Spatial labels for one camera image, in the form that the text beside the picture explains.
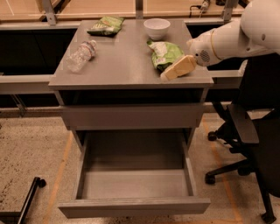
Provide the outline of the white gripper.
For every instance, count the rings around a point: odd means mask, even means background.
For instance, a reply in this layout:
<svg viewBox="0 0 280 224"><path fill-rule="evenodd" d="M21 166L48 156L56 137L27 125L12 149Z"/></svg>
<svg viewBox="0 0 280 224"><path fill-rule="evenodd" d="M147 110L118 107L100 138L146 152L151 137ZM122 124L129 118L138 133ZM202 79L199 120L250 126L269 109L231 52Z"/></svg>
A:
<svg viewBox="0 0 280 224"><path fill-rule="evenodd" d="M197 38L188 40L186 45L191 55L183 56L168 66L160 74L160 79L162 81L170 81L189 74L195 69L197 64L209 67L220 63L221 60L214 51L213 34L214 29L200 34Z"/></svg>

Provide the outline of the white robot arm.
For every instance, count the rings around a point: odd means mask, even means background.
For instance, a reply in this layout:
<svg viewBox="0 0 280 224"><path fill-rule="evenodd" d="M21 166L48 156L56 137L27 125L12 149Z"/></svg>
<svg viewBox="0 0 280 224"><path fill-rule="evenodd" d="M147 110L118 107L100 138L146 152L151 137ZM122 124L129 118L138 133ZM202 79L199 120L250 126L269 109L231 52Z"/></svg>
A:
<svg viewBox="0 0 280 224"><path fill-rule="evenodd" d="M231 58L280 53L280 0L252 0L241 18L213 28L186 42L188 54L161 74L170 81L196 66L208 67Z"/></svg>

